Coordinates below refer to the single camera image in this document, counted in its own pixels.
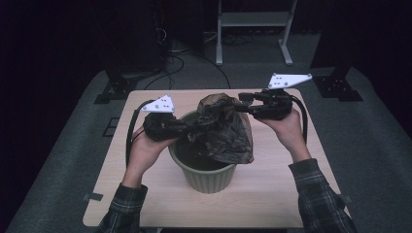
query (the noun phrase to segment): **wire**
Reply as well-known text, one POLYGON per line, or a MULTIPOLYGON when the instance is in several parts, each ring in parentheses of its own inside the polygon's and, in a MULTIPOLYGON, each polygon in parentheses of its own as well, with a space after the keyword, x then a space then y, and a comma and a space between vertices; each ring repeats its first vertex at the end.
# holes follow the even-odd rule
POLYGON ((129 124, 129 128, 127 130, 127 139, 126 139, 126 167, 128 165, 128 161, 130 158, 130 152, 131 152, 131 145, 133 143, 133 140, 131 139, 133 136, 133 130, 134 130, 134 126, 136 125, 136 120, 137 117, 139 116, 140 110, 147 104, 152 103, 154 100, 148 100, 143 102, 143 104, 141 104, 134 112, 133 112, 133 116, 131 117, 130 120, 130 124, 129 124))
POLYGON ((181 49, 181 50, 171 50, 172 53, 181 53, 181 52, 185 52, 185 51, 189 51, 191 50, 191 48, 185 48, 185 49, 181 49))
POLYGON ((305 107, 303 106, 302 102, 296 98, 295 96, 292 95, 292 101, 294 103, 297 104, 297 106, 299 107, 300 111, 302 112, 302 121, 303 121, 303 125, 302 125, 302 134, 303 134, 303 139, 305 140, 305 144, 307 143, 307 139, 308 139, 308 114, 306 112, 305 107))
POLYGON ((150 72, 150 74, 148 74, 148 75, 138 75, 137 77, 125 78, 125 79, 128 80, 128 81, 131 81, 131 82, 141 81, 141 80, 143 80, 143 79, 147 79, 147 78, 153 77, 153 76, 159 74, 160 72, 161 72, 161 69, 158 69, 158 70, 155 70, 155 71, 153 71, 153 72, 150 72))
POLYGON ((164 44, 164 42, 166 41, 166 38, 167 38, 167 33, 166 33, 166 31, 163 29, 163 28, 156 28, 155 30, 157 30, 157 31, 162 31, 163 33, 164 33, 164 36, 163 36, 163 39, 161 39, 161 41, 157 41, 159 44, 161 44, 161 45, 165 45, 164 44))
POLYGON ((210 60, 209 58, 207 58, 207 57, 205 57, 205 56, 202 56, 202 55, 199 55, 199 54, 196 54, 196 53, 181 54, 181 55, 194 55, 194 56, 199 56, 199 57, 201 57, 201 58, 209 61, 213 66, 216 67, 216 69, 218 69, 218 70, 223 74, 224 79, 226 80, 226 83, 227 83, 228 88, 231 89, 229 78, 227 77, 226 73, 225 73, 218 65, 215 64, 215 62, 213 62, 212 60, 210 60))
POLYGON ((181 71, 181 70, 183 69, 183 67, 185 66, 185 61, 184 61, 182 58, 177 57, 177 56, 173 56, 173 55, 172 55, 171 57, 176 58, 176 59, 179 59, 179 60, 182 62, 181 67, 179 67, 178 70, 176 70, 176 71, 174 71, 174 72, 172 72, 172 73, 169 73, 167 70, 164 70, 167 74, 164 75, 164 76, 157 77, 156 79, 152 80, 150 83, 148 83, 148 84, 145 86, 145 88, 143 88, 144 90, 147 90, 148 87, 149 87, 151 84, 153 84, 154 82, 156 82, 156 81, 158 81, 158 80, 160 80, 160 79, 163 79, 163 78, 165 78, 165 77, 169 77, 169 89, 173 86, 174 81, 173 81, 173 84, 172 84, 172 78, 171 78, 171 76, 174 75, 174 74, 176 74, 176 73, 178 73, 179 71, 181 71))
POLYGON ((145 132, 145 130, 143 129, 142 131, 140 131, 140 133, 138 133, 136 136, 134 136, 134 138, 131 140, 131 143, 134 143, 134 140, 136 140, 137 137, 139 137, 139 135, 141 135, 143 132, 145 132))
POLYGON ((253 36, 248 37, 250 38, 250 40, 247 40, 244 36, 227 35, 223 38, 222 44, 230 47, 241 47, 254 41, 253 36))
POLYGON ((207 35, 207 34, 212 34, 212 36, 210 38, 205 39, 203 44, 207 44, 207 43, 213 41, 214 39, 218 38, 218 33, 217 32, 208 32, 208 33, 205 32, 204 33, 204 35, 207 35))

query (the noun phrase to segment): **metal frame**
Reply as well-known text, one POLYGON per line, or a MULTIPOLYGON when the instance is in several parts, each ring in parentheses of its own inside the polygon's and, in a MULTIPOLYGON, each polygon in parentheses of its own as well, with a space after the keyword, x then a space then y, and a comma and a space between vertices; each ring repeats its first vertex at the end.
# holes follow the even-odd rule
POLYGON ((293 61, 287 48, 287 41, 296 9, 297 0, 292 0, 291 9, 288 12, 264 12, 264 13, 223 13, 222 0, 219 0, 218 9, 218 41, 216 44, 216 64, 223 65, 222 52, 222 27, 235 26, 285 26, 282 39, 279 39, 279 47, 288 66, 293 65, 293 61))

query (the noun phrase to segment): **cuff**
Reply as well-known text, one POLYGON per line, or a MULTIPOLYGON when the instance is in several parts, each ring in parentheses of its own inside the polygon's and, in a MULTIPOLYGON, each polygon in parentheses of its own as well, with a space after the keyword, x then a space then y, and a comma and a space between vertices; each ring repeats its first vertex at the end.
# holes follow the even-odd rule
POLYGON ((120 184, 110 209, 123 214, 138 213, 142 210, 147 193, 148 188, 144 185, 140 188, 131 188, 120 184))
POLYGON ((305 159, 289 165, 298 190, 319 183, 327 183, 316 158, 305 159))

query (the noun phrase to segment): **black plastic bag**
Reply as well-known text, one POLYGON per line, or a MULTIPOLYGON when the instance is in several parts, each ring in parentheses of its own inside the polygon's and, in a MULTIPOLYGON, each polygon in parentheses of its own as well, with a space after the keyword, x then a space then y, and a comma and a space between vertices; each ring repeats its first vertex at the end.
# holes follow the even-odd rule
POLYGON ((188 134, 191 142, 204 145, 200 154, 230 164, 254 161, 252 128, 245 113, 234 111, 236 98, 225 93, 203 98, 198 106, 196 130, 188 134))

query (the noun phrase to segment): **person's left hand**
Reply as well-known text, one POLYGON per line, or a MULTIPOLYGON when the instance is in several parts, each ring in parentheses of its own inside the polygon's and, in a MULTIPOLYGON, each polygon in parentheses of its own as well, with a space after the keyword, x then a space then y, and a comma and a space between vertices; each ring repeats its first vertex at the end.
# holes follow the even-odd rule
POLYGON ((133 144, 130 151, 129 163, 124 173, 122 185, 128 187, 140 187, 143 174, 157 161, 160 153, 178 139, 168 139, 156 142, 149 138, 143 127, 133 133, 133 144))

